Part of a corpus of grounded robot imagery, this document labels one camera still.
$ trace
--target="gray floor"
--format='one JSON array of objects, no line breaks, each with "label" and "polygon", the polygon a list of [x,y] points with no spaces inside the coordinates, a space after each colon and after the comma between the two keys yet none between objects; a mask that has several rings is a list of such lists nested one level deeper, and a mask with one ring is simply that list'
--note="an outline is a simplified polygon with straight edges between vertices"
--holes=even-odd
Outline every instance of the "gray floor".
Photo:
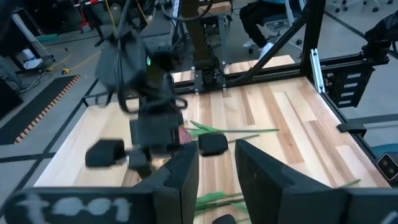
[{"label": "gray floor", "polygon": [[[342,21],[363,33],[373,27],[380,19],[392,14],[398,9],[398,2],[390,6],[382,2],[379,12],[373,13],[371,12],[371,9],[373,8],[371,4],[371,1],[367,6],[363,6],[361,3],[359,3],[357,5],[351,6],[347,12],[340,12],[338,14],[334,13],[334,8],[332,7],[328,7],[327,11],[331,12]],[[239,17],[234,15],[233,19],[234,21],[231,25],[231,31],[227,37],[229,62],[240,62],[244,60],[256,59],[258,57],[257,53],[254,55],[249,55],[247,50],[241,47],[243,42],[246,41],[247,35],[243,31]],[[72,39],[82,40],[54,45],[49,47],[48,51],[50,51],[51,54],[54,54],[58,60],[61,60],[67,56],[67,52],[63,51],[63,49],[65,47],[70,49],[73,52],[73,55],[64,63],[65,67],[70,68],[100,50],[100,48],[94,47],[94,43],[98,40],[98,38],[95,36],[95,32],[84,35],[79,33],[65,34],[62,37],[62,41],[68,41]],[[298,34],[292,40],[295,41],[297,38],[303,38],[303,30],[298,32]],[[358,35],[352,33],[350,30],[343,27],[330,17],[324,16],[320,42],[318,46],[318,51],[321,58],[358,53],[361,49],[361,46],[365,43],[365,40],[360,38]],[[278,53],[278,55],[289,54],[298,61],[299,53],[300,52],[295,47],[286,45]],[[69,117],[72,110],[78,104],[80,98],[93,83],[95,79],[93,73],[97,60],[98,58],[96,57],[86,64],[73,70],[71,74],[68,74],[80,74],[82,78],[20,144],[0,146],[0,158],[40,154],[44,151],[51,139],[56,135],[56,132],[60,129],[65,120]],[[189,68],[190,66],[191,65],[189,64],[184,65],[185,68]],[[357,118],[360,116],[371,116],[376,114],[398,113],[398,103],[396,103],[395,98],[395,96],[398,94],[398,88],[396,88],[396,83],[398,83],[398,76],[396,75],[397,70],[398,61],[392,57],[388,65],[377,67],[359,106],[357,108],[343,109],[342,111],[344,114],[348,118]],[[54,72],[52,76],[44,78],[44,81],[38,87],[24,94],[24,104],[1,120],[0,126],[17,114],[24,105],[33,99],[54,78],[61,76],[62,75],[59,71]],[[34,79],[34,77],[28,77],[24,80],[26,82],[31,82],[32,79]],[[98,84],[92,93],[98,93],[102,90],[103,87]],[[84,106],[78,110],[77,114],[72,118],[67,128],[51,147],[51,152],[57,151],[84,110]],[[371,129],[366,135],[366,140],[371,146],[375,146],[391,142],[398,142],[396,139],[397,135],[398,128],[394,127]],[[50,159],[46,159],[39,165],[39,168],[34,172],[33,176],[26,183],[25,187],[32,186],[34,184],[41,172],[45,169],[45,166],[49,163],[49,160]],[[34,161],[0,163],[0,203],[3,203],[7,196],[15,189],[17,185],[19,185],[21,179],[26,175],[26,173],[28,173],[33,163]]]}]

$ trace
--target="metal clamp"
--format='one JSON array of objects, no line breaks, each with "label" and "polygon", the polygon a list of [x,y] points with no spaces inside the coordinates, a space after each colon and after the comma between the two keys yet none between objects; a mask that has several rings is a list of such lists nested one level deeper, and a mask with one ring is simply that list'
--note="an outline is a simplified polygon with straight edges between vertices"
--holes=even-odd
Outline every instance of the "metal clamp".
[{"label": "metal clamp", "polygon": [[311,65],[313,81],[315,84],[315,89],[318,93],[325,93],[325,85],[323,84],[323,76],[321,70],[321,64],[319,62],[319,55],[317,49],[311,49]]}]

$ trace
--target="wooden table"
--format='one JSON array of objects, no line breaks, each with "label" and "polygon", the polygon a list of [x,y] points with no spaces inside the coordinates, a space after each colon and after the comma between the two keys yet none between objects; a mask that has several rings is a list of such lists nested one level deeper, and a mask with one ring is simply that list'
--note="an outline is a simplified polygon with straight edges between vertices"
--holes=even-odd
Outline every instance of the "wooden table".
[{"label": "wooden table", "polygon": [[[207,6],[200,6],[198,9],[199,13],[202,13]],[[214,3],[209,10],[209,14],[217,15],[217,14],[229,14],[231,12],[232,5],[229,1]]]},{"label": "wooden table", "polygon": [[[293,63],[289,56],[272,58],[266,67]],[[242,72],[255,61],[235,63],[226,73]],[[174,74],[176,82],[189,80],[193,72]],[[331,187],[361,179],[357,187],[389,187],[353,138],[341,134],[340,122],[306,78],[230,88],[203,95],[187,95],[184,118],[220,129],[279,128],[248,140],[278,160]],[[137,100],[128,101],[130,107]],[[244,137],[228,134],[229,140]],[[90,106],[80,118],[50,164],[38,186],[132,186],[138,175],[126,166],[92,170],[84,165],[85,151],[99,138],[123,138],[131,146],[128,117],[116,103],[107,108]],[[234,144],[219,157],[200,159],[198,196],[210,192],[240,192]],[[246,218],[233,207],[220,208],[195,219],[211,223],[225,213]]]}]

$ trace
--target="black bracket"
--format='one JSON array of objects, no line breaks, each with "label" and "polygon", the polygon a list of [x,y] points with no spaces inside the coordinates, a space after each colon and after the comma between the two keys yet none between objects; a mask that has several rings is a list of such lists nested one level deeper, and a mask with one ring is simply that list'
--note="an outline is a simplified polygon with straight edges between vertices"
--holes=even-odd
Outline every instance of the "black bracket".
[{"label": "black bracket", "polygon": [[203,81],[203,76],[204,74],[202,71],[195,71],[195,78],[193,81],[195,92],[202,93],[226,88],[226,80],[223,74],[216,73],[213,76],[214,81],[211,84],[205,84]]},{"label": "black bracket", "polygon": [[360,123],[339,124],[337,126],[337,129],[341,133],[349,132],[351,134],[360,134],[362,136],[362,138],[365,137],[365,134],[366,134],[366,128],[363,126],[363,124],[360,124]]}]

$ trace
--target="black mat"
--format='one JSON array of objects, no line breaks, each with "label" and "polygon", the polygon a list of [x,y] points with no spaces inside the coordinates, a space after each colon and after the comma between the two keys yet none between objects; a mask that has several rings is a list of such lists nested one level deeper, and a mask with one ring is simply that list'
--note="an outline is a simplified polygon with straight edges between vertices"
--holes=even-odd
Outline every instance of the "black mat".
[{"label": "black mat", "polygon": [[21,142],[75,84],[79,75],[56,78],[0,129],[0,145]]}]

